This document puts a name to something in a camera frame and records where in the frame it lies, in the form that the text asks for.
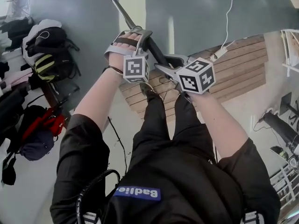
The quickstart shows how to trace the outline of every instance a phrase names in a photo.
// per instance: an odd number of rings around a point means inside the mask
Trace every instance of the person's left hand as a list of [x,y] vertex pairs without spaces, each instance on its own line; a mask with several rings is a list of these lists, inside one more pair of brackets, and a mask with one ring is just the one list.
[[[137,33],[126,33],[125,35],[121,35],[120,37],[132,39],[135,41],[138,41],[141,37],[141,35],[138,35]],[[113,43],[114,46],[122,47],[122,48],[127,48],[129,50],[136,50],[136,47],[130,46],[128,44],[124,43]],[[124,55],[110,52],[109,54],[109,65],[113,66],[121,71],[123,71],[123,57]]]

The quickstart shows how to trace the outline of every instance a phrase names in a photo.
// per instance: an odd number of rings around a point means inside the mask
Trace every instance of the black pants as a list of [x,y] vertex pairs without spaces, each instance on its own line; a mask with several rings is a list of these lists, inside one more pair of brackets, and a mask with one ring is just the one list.
[[149,154],[173,146],[187,147],[194,154],[200,154],[214,162],[213,141],[205,124],[197,118],[194,106],[183,96],[175,103],[176,126],[170,140],[164,103],[159,95],[148,95],[144,123],[133,139],[130,167]]

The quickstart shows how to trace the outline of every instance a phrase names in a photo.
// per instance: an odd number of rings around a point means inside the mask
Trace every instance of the wooden platform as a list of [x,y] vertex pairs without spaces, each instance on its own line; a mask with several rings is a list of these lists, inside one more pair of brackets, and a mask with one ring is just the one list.
[[[195,54],[209,60],[211,52],[216,52],[220,46]],[[268,61],[263,35],[257,35],[234,42],[228,47],[228,52],[214,63],[217,83],[210,92],[224,102],[266,83],[264,63]],[[164,98],[167,122],[175,119],[174,104],[178,91],[161,73],[150,72],[149,83],[155,91]],[[144,117],[147,101],[141,94],[138,84],[123,84],[120,86],[123,96],[133,111],[141,119]]]

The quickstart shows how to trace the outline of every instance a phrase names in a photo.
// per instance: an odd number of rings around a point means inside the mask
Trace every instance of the white cube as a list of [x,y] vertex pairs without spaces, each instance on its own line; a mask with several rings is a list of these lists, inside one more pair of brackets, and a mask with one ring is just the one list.
[[216,83],[213,63],[198,58],[177,72],[183,91],[202,94]]
[[149,65],[143,56],[124,56],[123,78],[129,83],[145,83],[149,81]]

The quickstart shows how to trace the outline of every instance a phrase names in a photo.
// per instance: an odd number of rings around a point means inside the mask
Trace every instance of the gray floor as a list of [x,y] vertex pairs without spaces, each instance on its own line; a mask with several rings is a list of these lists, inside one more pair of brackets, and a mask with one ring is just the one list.
[[[119,32],[119,15],[110,0],[31,0],[31,15],[63,23],[69,37],[81,48],[73,53],[82,73],[75,79],[81,92],[68,108],[75,107],[103,68],[103,53]],[[189,55],[225,40],[226,17],[231,0],[146,0],[146,28],[166,52],[168,18],[174,20],[177,54]],[[284,28],[297,28],[299,14],[289,0],[234,0],[229,15],[228,41]]]

